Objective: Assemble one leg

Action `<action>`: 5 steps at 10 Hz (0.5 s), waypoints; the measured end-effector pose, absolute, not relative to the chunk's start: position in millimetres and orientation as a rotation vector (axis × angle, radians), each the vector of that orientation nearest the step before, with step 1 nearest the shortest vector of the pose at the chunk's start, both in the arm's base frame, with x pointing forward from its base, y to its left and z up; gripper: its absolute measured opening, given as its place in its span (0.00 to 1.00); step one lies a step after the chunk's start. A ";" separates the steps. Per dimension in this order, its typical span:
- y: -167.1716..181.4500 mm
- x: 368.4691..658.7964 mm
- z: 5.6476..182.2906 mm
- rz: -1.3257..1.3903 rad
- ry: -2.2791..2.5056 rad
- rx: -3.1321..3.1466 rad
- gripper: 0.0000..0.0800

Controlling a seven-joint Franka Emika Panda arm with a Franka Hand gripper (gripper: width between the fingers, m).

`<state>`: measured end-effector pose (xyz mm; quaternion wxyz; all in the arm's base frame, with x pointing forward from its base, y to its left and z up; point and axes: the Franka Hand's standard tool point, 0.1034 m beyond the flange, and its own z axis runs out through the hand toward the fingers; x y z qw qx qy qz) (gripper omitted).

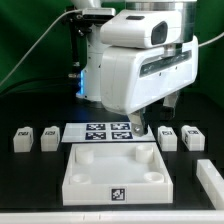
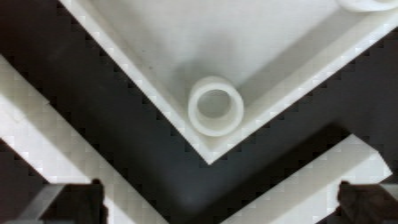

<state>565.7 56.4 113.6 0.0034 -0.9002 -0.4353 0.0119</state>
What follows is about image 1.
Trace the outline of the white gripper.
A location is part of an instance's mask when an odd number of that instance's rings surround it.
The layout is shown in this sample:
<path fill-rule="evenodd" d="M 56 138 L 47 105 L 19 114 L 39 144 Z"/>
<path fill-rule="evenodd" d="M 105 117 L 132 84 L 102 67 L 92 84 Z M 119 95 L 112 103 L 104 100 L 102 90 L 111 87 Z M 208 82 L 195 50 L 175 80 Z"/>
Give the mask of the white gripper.
<path fill-rule="evenodd" d="M 114 46 L 108 47 L 103 53 L 100 68 L 102 104 L 111 112 L 130 114 L 131 131 L 138 137 L 146 135 L 148 131 L 143 112 L 137 110 L 165 97 L 164 115 L 173 118 L 180 95 L 178 90 L 196 79 L 196 37 L 182 45 L 180 54 L 167 58 L 163 54 L 163 47 L 133 49 Z"/>

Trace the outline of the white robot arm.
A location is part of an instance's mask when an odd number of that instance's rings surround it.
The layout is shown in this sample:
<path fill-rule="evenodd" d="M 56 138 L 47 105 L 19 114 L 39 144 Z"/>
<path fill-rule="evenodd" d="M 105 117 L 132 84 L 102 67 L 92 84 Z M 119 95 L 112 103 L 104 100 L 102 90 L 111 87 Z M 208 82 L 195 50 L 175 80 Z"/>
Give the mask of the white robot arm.
<path fill-rule="evenodd" d="M 118 0 L 71 1 L 87 42 L 77 96 L 126 115 L 132 133 L 145 135 L 145 108 L 162 99 L 172 111 L 179 90 L 196 79 L 197 0 L 124 0 L 121 12 L 102 6 Z"/>

